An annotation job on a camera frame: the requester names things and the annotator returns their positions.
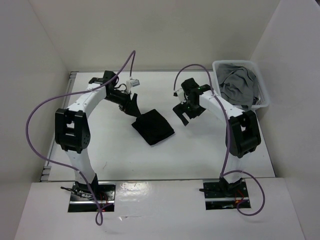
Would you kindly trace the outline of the black skirt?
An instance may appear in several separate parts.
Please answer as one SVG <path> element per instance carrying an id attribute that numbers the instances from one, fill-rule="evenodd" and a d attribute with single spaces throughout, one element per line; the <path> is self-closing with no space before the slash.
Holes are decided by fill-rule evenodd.
<path id="1" fill-rule="evenodd" d="M 169 122 L 156 109 L 137 117 L 131 125 L 150 146 L 166 140 L 175 133 Z"/>

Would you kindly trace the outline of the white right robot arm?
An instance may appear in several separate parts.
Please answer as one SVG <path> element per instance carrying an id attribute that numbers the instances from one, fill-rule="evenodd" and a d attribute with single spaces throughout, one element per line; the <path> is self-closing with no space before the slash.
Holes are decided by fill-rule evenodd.
<path id="1" fill-rule="evenodd" d="M 179 104 L 173 112 L 186 126 L 189 119 L 208 111 L 226 124 L 225 145 L 227 159 L 223 161 L 217 192 L 225 197 L 233 195 L 240 187 L 245 161 L 261 144 L 256 114 L 244 111 L 223 99 L 210 85 L 199 85 L 193 78 L 185 80 L 173 92 Z"/>

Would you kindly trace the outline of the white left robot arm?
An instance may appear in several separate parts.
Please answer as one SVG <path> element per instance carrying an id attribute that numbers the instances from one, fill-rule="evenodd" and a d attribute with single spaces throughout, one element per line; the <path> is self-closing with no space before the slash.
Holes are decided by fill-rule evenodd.
<path id="1" fill-rule="evenodd" d="M 85 92 L 73 104 L 55 112 L 55 142 L 67 154 L 74 169 L 75 184 L 71 191 L 88 200 L 97 198 L 100 193 L 98 177 L 88 154 L 90 114 L 102 100 L 107 100 L 129 116 L 141 115 L 138 95 L 132 93 L 132 88 L 139 86 L 139 80 L 130 77 L 124 83 L 124 90 L 120 90 L 118 80 L 113 71 L 106 70 L 102 77 L 93 77 L 88 82 Z"/>

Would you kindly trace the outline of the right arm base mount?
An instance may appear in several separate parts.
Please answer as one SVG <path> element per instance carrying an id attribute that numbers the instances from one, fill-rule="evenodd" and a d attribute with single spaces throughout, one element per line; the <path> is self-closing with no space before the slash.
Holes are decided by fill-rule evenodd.
<path id="1" fill-rule="evenodd" d="M 241 179 L 231 186 L 220 180 L 207 180 L 199 189 L 204 194 L 206 210 L 250 209 L 251 203 L 246 182 Z"/>

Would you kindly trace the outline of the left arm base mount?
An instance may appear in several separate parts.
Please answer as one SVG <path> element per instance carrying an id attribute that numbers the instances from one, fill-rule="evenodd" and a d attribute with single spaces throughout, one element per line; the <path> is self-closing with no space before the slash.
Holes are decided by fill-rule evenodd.
<path id="1" fill-rule="evenodd" d="M 69 213 L 95 213 L 98 207 L 92 194 L 89 191 L 76 190 L 76 183 L 72 187 L 60 187 L 64 191 L 70 192 L 68 204 Z M 95 192 L 95 198 L 102 212 L 114 212 L 116 198 L 116 184 L 113 182 L 101 181 Z"/>

